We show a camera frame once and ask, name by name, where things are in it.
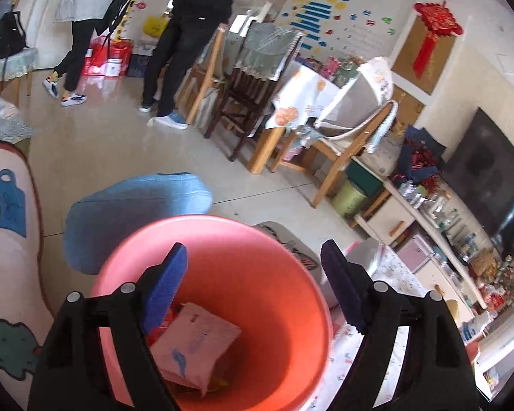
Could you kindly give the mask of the cat print cushion stool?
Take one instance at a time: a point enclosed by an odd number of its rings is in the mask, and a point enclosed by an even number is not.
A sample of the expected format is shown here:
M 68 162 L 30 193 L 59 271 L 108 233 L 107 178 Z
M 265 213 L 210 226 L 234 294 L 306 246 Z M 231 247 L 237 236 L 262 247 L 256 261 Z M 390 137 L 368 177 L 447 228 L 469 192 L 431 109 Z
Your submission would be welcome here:
M 317 254 L 289 231 L 288 228 L 272 221 L 262 222 L 254 227 L 281 244 L 306 268 L 310 275 L 313 276 L 315 282 L 318 285 L 321 284 L 323 270 Z

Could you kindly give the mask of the cream tv cabinet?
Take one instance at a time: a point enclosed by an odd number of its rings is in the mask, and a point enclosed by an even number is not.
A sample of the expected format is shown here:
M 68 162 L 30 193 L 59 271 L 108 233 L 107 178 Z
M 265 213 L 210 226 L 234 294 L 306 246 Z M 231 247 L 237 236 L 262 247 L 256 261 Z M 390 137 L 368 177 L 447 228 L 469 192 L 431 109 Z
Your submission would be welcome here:
M 433 257 L 417 272 L 417 279 L 425 288 L 438 288 L 448 300 L 458 304 L 462 324 L 480 311 L 492 311 L 492 290 L 486 289 L 484 280 L 477 277 L 471 265 L 460 261 L 449 241 L 420 210 L 410 205 L 388 180 L 382 182 L 382 190 L 365 212 L 355 216 L 355 222 L 372 237 L 392 247 L 394 241 L 409 231 L 411 225 L 423 229 L 421 236 L 433 248 Z

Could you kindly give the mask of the dark wooden chair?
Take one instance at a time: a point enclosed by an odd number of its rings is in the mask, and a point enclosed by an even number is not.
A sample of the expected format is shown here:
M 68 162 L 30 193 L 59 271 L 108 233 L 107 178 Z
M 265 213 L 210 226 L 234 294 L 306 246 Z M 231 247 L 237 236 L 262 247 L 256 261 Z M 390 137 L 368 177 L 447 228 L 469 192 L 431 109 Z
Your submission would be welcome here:
M 295 28 L 271 22 L 252 22 L 236 56 L 227 84 L 218 98 L 204 137 L 209 139 L 221 121 L 239 133 L 229 156 L 235 161 L 272 103 L 280 79 L 294 61 L 304 39 Z

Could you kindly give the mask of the cartoon print sofa cushion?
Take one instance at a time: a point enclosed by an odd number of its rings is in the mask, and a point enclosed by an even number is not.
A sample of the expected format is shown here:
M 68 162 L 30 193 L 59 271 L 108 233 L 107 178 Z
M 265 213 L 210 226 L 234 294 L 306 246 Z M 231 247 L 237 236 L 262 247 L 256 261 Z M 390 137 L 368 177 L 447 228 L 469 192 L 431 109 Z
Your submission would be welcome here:
M 26 409 L 52 314 L 41 292 L 38 191 L 25 156 L 0 142 L 0 389 Z

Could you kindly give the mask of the pink plastic trash bucket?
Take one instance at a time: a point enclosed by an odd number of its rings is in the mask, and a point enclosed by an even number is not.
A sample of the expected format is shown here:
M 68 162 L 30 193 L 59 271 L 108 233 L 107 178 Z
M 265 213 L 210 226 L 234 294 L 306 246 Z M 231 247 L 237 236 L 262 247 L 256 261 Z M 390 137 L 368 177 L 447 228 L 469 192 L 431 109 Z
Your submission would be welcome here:
M 227 353 L 228 386 L 175 393 L 183 410 L 300 410 L 329 360 L 326 302 L 306 268 L 281 244 L 249 225 L 209 215 L 157 221 L 124 239 L 91 293 L 112 293 L 161 263 L 172 246 L 188 252 L 175 300 L 195 303 L 241 328 Z

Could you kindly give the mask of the black flat television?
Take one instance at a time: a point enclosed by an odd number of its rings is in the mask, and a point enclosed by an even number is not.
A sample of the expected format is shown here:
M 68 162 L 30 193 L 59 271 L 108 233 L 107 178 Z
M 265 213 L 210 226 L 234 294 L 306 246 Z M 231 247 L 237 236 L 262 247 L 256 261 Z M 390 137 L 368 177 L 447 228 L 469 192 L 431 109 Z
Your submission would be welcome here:
M 505 258 L 514 258 L 514 146 L 478 109 L 442 177 Z

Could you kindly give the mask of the pink storage box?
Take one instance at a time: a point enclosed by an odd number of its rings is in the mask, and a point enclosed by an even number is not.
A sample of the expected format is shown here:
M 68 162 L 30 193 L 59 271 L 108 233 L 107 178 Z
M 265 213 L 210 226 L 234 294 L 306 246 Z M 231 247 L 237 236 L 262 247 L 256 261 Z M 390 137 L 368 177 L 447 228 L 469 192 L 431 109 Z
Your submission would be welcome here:
M 398 257 L 411 273 L 417 272 L 434 254 L 433 248 L 419 234 L 412 236 L 397 251 Z

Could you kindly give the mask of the red flower bouquet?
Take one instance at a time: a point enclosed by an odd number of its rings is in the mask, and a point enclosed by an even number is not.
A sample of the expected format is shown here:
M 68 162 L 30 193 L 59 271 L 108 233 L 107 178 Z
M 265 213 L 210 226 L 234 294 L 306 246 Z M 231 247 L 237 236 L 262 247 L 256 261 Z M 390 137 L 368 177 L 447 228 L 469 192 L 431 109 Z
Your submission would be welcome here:
M 445 165 L 446 147 L 425 129 L 407 127 L 397 165 L 389 176 L 395 187 L 411 182 L 432 195 L 439 188 L 439 177 Z

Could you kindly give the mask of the cherry print tablecloth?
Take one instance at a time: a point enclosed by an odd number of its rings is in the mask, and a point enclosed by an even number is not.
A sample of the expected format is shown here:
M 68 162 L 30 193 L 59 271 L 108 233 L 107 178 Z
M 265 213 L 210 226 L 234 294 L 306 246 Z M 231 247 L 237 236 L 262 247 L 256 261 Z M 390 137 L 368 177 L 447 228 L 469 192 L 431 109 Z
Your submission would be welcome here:
M 349 253 L 370 277 L 369 327 L 365 335 L 344 316 L 334 331 L 326 370 L 307 405 L 309 410 L 409 409 L 395 401 L 403 393 L 409 328 L 424 318 L 427 291 L 390 248 L 361 242 Z

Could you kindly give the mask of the red snack wrapper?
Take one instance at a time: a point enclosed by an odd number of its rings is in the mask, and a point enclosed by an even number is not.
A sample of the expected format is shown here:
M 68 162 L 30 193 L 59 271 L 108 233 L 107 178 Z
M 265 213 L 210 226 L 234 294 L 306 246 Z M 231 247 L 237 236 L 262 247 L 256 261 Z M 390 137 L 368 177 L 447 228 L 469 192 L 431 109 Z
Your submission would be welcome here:
M 175 304 L 173 305 L 163 318 L 161 324 L 158 327 L 155 327 L 147 336 L 146 343 L 148 346 L 152 346 L 168 329 L 171 323 L 175 320 L 178 314 L 183 309 L 183 305 Z

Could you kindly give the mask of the pink packet in bucket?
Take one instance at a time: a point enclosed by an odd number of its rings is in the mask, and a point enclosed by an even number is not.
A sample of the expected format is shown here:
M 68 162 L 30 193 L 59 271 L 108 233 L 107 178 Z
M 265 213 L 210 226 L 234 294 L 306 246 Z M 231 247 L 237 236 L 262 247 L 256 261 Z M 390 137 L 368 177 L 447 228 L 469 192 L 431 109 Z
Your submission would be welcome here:
M 150 351 L 165 381 L 206 395 L 217 362 L 241 334 L 240 327 L 187 302 Z

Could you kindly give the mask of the dining table with orange cloth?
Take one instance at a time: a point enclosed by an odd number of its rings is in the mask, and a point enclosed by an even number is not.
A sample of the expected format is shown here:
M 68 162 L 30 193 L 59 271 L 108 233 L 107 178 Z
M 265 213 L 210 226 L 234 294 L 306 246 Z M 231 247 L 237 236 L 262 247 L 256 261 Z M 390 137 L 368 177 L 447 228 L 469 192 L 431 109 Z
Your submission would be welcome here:
M 272 98 L 272 114 L 265 121 L 248 169 L 260 174 L 284 132 L 306 124 L 309 118 L 323 120 L 342 98 L 342 89 L 317 72 L 295 61 L 279 80 Z

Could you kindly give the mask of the black backpack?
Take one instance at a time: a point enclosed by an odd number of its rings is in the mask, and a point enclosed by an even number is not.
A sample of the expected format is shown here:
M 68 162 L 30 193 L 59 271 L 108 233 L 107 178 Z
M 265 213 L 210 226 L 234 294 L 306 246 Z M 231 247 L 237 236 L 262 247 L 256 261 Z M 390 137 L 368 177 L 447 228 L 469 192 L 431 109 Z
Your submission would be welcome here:
M 19 11 L 6 12 L 0 19 L 0 60 L 20 53 L 26 45 L 26 32 Z

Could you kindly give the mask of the person in black clothes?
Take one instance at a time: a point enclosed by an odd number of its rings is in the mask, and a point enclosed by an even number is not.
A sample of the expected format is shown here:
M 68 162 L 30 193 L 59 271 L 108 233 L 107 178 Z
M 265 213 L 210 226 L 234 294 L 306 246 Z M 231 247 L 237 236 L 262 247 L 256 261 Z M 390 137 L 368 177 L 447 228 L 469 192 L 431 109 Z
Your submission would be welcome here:
M 157 113 L 150 123 L 178 130 L 186 120 L 174 97 L 218 27 L 227 25 L 234 0 L 172 0 L 171 18 L 147 63 L 139 110 Z

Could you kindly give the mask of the person in grey jacket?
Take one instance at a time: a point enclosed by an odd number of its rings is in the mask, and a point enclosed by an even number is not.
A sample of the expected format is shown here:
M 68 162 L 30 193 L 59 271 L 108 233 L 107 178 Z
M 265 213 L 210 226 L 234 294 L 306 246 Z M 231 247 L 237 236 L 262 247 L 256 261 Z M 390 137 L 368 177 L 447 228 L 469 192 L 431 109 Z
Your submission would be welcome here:
M 113 0 L 59 0 L 54 15 L 57 23 L 70 23 L 72 47 L 62 61 L 46 77 L 43 86 L 63 107 L 77 106 L 86 101 L 77 92 L 91 38 L 105 19 Z

